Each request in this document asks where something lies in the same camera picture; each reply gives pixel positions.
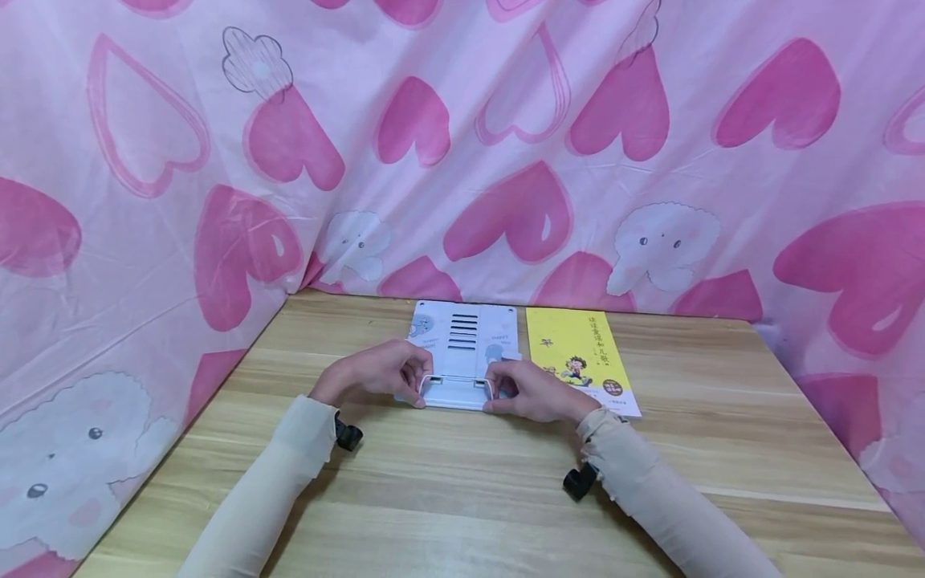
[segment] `pink fabric backdrop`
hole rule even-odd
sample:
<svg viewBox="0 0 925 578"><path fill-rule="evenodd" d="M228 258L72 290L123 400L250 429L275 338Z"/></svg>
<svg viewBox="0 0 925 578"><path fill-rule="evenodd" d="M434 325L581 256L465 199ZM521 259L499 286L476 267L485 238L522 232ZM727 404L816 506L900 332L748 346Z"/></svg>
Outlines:
<svg viewBox="0 0 925 578"><path fill-rule="evenodd" d="M305 284L752 321L925 544L923 28L0 0L0 574L71 573Z"/></svg>

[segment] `person's right hand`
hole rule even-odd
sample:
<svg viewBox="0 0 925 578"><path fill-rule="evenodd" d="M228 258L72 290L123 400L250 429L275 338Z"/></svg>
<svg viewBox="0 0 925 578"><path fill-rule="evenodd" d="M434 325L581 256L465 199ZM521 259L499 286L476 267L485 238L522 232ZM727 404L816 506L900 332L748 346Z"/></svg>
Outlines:
<svg viewBox="0 0 925 578"><path fill-rule="evenodd" d="M482 407L486 413L509 413L534 422L564 421L578 425L600 403L560 381L532 362L494 362L485 378L492 396ZM502 398L500 392L508 397Z"/></svg>

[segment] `finger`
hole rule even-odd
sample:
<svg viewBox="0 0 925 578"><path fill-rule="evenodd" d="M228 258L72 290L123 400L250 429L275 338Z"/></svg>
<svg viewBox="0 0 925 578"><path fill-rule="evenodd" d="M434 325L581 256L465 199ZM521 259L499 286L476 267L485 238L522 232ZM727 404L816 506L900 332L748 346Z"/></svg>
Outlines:
<svg viewBox="0 0 925 578"><path fill-rule="evenodd" d="M425 374L433 374L434 356L430 353L430 351L417 347L409 341L405 341L405 343L408 343L408 345L411 346L411 348L408 350L408 360L413 361L417 365L420 365Z"/></svg>
<svg viewBox="0 0 925 578"><path fill-rule="evenodd" d="M399 371L401 373L401 379L404 380L405 385L408 387L414 387L414 370L407 365L403 365Z"/></svg>
<svg viewBox="0 0 925 578"><path fill-rule="evenodd" d="M485 402L485 405L482 406L482 411L485 413L495 413L497 415L516 414L517 401L513 399L488 400Z"/></svg>
<svg viewBox="0 0 925 578"><path fill-rule="evenodd" d="M514 383L513 379L505 377L501 379L500 390L504 392L509 398L513 398L520 393L520 390L517 389L517 384Z"/></svg>
<svg viewBox="0 0 925 578"><path fill-rule="evenodd" d="M408 387L405 384L397 387L395 395L402 401L407 401L412 404L417 409L422 409L426 405L424 403L424 398L421 397L421 394L414 390L413 387Z"/></svg>
<svg viewBox="0 0 925 578"><path fill-rule="evenodd" d="M414 391L420 393L421 382L424 381L424 368L419 365L413 365L411 367L414 373L414 383L411 384L411 387L414 388Z"/></svg>
<svg viewBox="0 0 925 578"><path fill-rule="evenodd" d="M520 373L518 366L522 362L492 362L485 371L485 377L493 382L499 382L502 378L510 378L516 381L514 374Z"/></svg>

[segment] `cartoon boy illustration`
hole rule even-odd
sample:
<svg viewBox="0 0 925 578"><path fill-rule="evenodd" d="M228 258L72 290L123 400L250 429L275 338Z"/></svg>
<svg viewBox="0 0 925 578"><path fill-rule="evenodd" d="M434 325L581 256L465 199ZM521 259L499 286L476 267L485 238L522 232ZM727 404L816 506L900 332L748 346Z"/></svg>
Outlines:
<svg viewBox="0 0 925 578"><path fill-rule="evenodd" d="M620 382L616 379L605 379L601 385L604 386L604 391L611 394L613 397L623 394L623 386L621 386Z"/></svg>
<svg viewBox="0 0 925 578"><path fill-rule="evenodd" d="M587 387L593 381L590 377L581 375L581 371L587 368L587 362L577 355L569 361L565 362L565 367L565 371L563 371L560 375L565 377L570 384L574 386Z"/></svg>

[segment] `white elephant print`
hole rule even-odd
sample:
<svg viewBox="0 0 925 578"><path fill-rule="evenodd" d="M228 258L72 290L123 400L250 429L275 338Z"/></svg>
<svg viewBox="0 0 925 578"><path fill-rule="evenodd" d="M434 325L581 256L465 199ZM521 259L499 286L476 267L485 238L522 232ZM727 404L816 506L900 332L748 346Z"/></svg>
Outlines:
<svg viewBox="0 0 925 578"><path fill-rule="evenodd" d="M151 470L179 433L131 375L91 375L0 430L0 549L37 538L80 560L118 516L115 482Z"/></svg>
<svg viewBox="0 0 925 578"><path fill-rule="evenodd" d="M320 252L325 269L319 279L328 285L341 281L344 269L351 269L364 281L382 278L379 258L392 235L376 213L347 211L331 217Z"/></svg>
<svg viewBox="0 0 925 578"><path fill-rule="evenodd" d="M623 295L643 277L663 291L685 289L694 279L693 266L719 236L719 219L702 209L680 203L641 206L617 228L617 264L607 292Z"/></svg>

